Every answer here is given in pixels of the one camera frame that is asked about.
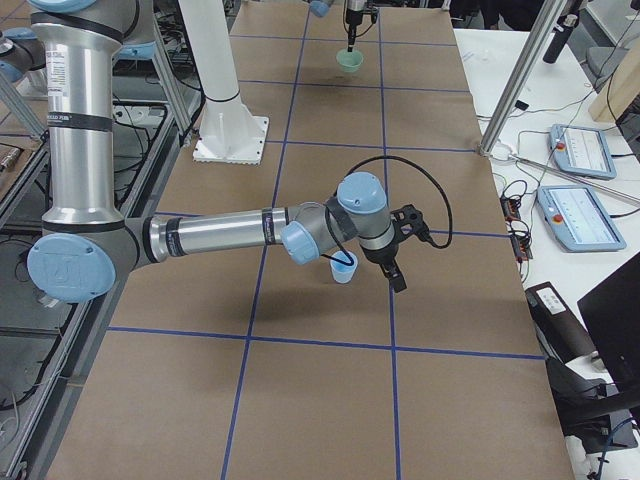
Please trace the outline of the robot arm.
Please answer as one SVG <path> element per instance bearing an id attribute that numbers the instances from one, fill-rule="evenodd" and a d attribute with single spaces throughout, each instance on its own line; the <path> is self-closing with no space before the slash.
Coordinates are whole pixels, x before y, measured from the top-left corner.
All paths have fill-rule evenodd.
<path id="1" fill-rule="evenodd" d="M 334 4 L 333 0 L 312 0 L 308 1 L 310 12 L 318 18 L 325 17 Z M 347 49 L 352 53 L 355 51 L 356 40 L 365 35 L 378 21 L 379 10 L 372 1 L 366 0 L 346 0 L 343 2 L 341 22 L 347 34 Z M 369 18 L 369 26 L 361 33 L 358 28 L 363 24 L 364 18 Z"/>
<path id="2" fill-rule="evenodd" d="M 84 303 L 141 267 L 170 257 L 282 245 L 298 264 L 357 240 L 391 288 L 402 230 L 379 179 L 349 173 L 323 203 L 212 216 L 156 215 L 169 162 L 160 162 L 135 198 L 134 215 L 115 203 L 112 71 L 115 57 L 158 43 L 149 1 L 35 1 L 31 25 L 45 50 L 52 203 L 27 269 L 47 295 Z"/>

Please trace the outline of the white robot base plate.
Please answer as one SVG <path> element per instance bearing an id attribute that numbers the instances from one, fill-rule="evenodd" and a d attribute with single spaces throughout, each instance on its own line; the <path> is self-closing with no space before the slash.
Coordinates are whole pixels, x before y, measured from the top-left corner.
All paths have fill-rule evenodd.
<path id="1" fill-rule="evenodd" d="M 269 119 L 242 101 L 223 3 L 184 0 L 179 7 L 205 97 L 194 160 L 259 164 Z"/>

